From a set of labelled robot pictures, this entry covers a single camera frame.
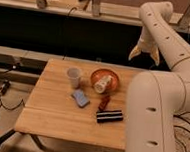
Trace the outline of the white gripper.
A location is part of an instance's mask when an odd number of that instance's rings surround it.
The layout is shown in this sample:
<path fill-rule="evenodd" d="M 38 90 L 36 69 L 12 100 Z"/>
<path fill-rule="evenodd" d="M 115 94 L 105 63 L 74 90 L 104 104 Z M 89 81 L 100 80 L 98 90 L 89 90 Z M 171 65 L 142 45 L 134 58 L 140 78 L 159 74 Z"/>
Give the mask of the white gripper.
<path fill-rule="evenodd" d="M 150 53 L 150 57 L 154 60 L 156 66 L 160 64 L 160 54 L 156 42 L 146 27 L 142 27 L 137 46 L 130 52 L 128 59 L 131 61 L 134 57 L 140 55 L 141 51 Z"/>

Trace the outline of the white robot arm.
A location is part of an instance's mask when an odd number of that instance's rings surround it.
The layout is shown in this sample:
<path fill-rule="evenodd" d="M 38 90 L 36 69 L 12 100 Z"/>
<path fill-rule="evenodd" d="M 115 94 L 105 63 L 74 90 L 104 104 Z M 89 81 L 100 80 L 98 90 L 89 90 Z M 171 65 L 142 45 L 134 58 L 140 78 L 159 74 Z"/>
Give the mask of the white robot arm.
<path fill-rule="evenodd" d="M 175 152 L 173 114 L 190 111 L 190 45 L 172 29 L 173 5 L 148 2 L 139 9 L 143 28 L 129 56 L 164 58 L 169 70 L 148 70 L 127 89 L 125 152 Z"/>

